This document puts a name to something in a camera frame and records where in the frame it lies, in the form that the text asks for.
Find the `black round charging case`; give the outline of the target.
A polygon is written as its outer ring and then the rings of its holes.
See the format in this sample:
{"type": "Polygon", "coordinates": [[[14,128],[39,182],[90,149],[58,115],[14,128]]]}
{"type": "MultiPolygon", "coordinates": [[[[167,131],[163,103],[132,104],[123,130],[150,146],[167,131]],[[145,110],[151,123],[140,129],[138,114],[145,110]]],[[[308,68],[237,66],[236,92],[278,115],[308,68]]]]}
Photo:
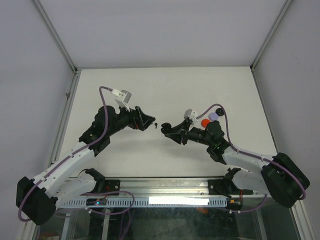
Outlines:
{"type": "Polygon", "coordinates": [[[222,117],[224,114],[225,114],[225,111],[219,107],[215,110],[215,113],[219,116],[219,117],[222,117]]]}

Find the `purple round charging case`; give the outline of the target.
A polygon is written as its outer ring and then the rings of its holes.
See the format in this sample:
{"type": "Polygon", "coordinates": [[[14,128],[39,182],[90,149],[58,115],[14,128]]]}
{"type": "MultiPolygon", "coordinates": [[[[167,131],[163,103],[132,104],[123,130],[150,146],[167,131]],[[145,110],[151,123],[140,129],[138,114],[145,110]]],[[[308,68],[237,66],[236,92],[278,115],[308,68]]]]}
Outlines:
{"type": "Polygon", "coordinates": [[[208,119],[213,122],[213,121],[217,121],[219,119],[219,115],[215,112],[211,112],[209,115],[208,115],[208,119]]]}

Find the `red round charging case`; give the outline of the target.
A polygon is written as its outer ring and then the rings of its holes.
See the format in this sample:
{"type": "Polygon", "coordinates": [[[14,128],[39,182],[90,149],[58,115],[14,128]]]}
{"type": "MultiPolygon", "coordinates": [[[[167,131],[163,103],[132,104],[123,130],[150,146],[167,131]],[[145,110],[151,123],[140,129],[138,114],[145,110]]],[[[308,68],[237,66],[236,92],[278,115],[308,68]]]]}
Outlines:
{"type": "Polygon", "coordinates": [[[205,118],[205,119],[203,119],[203,120],[201,121],[201,126],[202,126],[203,128],[206,128],[207,125],[208,125],[210,122],[211,122],[211,121],[210,121],[209,119],[205,118]]]}

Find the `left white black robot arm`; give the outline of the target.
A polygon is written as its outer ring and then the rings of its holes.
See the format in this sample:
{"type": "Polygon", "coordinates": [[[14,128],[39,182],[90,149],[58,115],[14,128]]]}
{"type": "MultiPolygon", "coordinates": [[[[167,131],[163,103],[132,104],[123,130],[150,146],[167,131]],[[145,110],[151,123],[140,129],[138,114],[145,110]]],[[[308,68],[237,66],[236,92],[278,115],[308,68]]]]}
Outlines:
{"type": "Polygon", "coordinates": [[[105,188],[105,176],[94,168],[68,180],[82,164],[97,157],[110,143],[110,137],[126,127],[145,131],[156,118],[145,114],[139,106],[120,108],[102,106],[91,126],[63,158],[33,178],[23,177],[17,183],[18,219],[36,225],[46,223],[65,203],[84,194],[100,194],[105,188]]]}

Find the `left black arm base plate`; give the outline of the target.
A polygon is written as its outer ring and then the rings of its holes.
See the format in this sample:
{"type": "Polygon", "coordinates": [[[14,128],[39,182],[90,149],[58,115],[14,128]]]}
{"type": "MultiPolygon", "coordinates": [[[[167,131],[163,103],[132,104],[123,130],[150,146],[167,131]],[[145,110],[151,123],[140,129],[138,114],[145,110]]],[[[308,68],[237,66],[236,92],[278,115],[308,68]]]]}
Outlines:
{"type": "Polygon", "coordinates": [[[83,193],[82,196],[118,196],[118,191],[120,190],[119,179],[109,179],[101,181],[94,189],[90,192],[83,193]]]}

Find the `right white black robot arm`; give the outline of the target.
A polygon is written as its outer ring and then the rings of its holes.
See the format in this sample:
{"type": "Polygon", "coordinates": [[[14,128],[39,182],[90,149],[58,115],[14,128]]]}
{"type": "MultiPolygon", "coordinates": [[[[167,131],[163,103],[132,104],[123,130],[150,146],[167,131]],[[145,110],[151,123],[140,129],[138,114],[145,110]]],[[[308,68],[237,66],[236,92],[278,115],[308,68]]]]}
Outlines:
{"type": "Polygon", "coordinates": [[[259,192],[286,208],[306,198],[310,181],[285,153],[272,156],[240,149],[225,139],[226,135],[216,120],[209,122],[205,129],[191,127],[191,123],[190,119],[176,126],[166,122],[161,125],[161,132],[180,145],[189,141],[203,144],[212,160],[233,166],[223,177],[226,192],[259,192]]]}

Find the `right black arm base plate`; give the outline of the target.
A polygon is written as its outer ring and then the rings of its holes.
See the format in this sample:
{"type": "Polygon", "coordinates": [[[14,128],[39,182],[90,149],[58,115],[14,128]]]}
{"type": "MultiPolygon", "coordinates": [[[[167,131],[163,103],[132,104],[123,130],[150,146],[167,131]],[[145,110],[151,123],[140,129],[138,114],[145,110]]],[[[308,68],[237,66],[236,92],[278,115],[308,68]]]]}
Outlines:
{"type": "Polygon", "coordinates": [[[223,195],[230,198],[231,195],[253,195],[253,191],[249,189],[239,189],[231,180],[209,179],[207,181],[208,194],[223,195]]]}

